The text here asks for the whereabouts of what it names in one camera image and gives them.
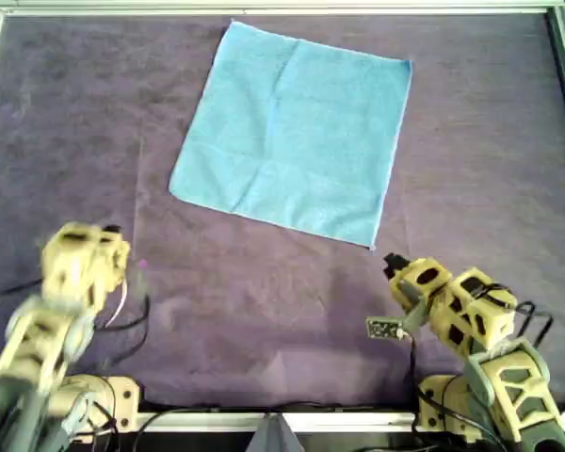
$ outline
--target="microfiber cloth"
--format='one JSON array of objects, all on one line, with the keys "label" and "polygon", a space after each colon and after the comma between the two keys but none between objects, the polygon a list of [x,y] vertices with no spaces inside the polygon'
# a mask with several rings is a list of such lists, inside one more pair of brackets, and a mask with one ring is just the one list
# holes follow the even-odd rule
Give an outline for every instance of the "microfiber cloth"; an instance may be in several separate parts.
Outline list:
[{"label": "microfiber cloth", "polygon": [[411,76],[409,61],[232,22],[169,191],[373,248]]}]

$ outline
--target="gray object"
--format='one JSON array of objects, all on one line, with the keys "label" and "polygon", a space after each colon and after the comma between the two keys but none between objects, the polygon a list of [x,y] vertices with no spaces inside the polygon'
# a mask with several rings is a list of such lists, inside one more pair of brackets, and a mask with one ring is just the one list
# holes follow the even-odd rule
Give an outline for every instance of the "gray object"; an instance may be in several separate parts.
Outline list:
[{"label": "gray object", "polygon": [[303,452],[303,446],[279,414],[267,414],[253,434],[247,452]]},{"label": "gray object", "polygon": [[[40,273],[67,220],[118,223],[148,264],[149,341],[111,368],[152,401],[398,405],[408,344],[382,256],[478,266],[551,311],[565,401],[565,104],[543,15],[259,17],[263,29],[415,61],[377,250],[175,200],[168,179],[229,17],[7,18],[0,40],[0,288]],[[113,309],[117,304],[113,299]],[[0,300],[0,349],[13,309]],[[126,303],[120,321],[142,312]],[[535,324],[530,328],[535,332]],[[95,337],[87,362],[142,334]],[[460,363],[419,333],[418,373]]]}]

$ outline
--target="metal frame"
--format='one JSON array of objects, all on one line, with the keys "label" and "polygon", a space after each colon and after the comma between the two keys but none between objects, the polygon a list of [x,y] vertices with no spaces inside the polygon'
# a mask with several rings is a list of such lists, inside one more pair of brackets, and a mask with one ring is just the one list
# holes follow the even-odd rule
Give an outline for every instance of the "metal frame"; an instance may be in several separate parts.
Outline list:
[{"label": "metal frame", "polygon": [[[565,88],[565,0],[0,0],[0,35],[8,16],[242,14],[547,14]],[[152,413],[141,413],[141,426]],[[252,432],[262,412],[167,414],[148,431]],[[293,412],[295,432],[410,432],[406,412]],[[565,428],[565,413],[562,415]]]},{"label": "metal frame", "polygon": [[[154,413],[141,412],[136,430]],[[263,412],[182,412],[164,414],[146,431],[175,433],[254,432]],[[411,412],[286,412],[284,419],[295,433],[411,433]],[[565,412],[561,415],[565,430]]]}]

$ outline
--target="blue cloth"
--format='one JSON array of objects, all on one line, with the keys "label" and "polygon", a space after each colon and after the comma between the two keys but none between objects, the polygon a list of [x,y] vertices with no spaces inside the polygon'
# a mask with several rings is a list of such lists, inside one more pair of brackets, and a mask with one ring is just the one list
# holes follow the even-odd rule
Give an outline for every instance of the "blue cloth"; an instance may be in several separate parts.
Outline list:
[{"label": "blue cloth", "polygon": [[233,22],[169,191],[374,247],[411,75],[409,61]]}]

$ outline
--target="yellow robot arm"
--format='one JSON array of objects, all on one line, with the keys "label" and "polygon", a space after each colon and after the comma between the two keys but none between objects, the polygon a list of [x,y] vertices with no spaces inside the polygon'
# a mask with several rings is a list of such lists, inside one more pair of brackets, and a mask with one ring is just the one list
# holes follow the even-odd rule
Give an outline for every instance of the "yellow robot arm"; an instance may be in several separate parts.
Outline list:
[{"label": "yellow robot arm", "polygon": [[389,254],[385,261],[394,299],[407,315],[369,317],[369,335],[401,338],[429,323],[465,360],[462,376],[430,376],[419,385],[426,395],[419,400],[421,429],[453,432],[468,443],[482,439],[480,429],[440,413],[437,404],[497,429],[521,451],[534,452],[550,442],[555,450],[565,450],[545,361],[526,339],[509,340],[518,309],[509,289],[477,268],[453,278],[432,258],[409,261]]}]

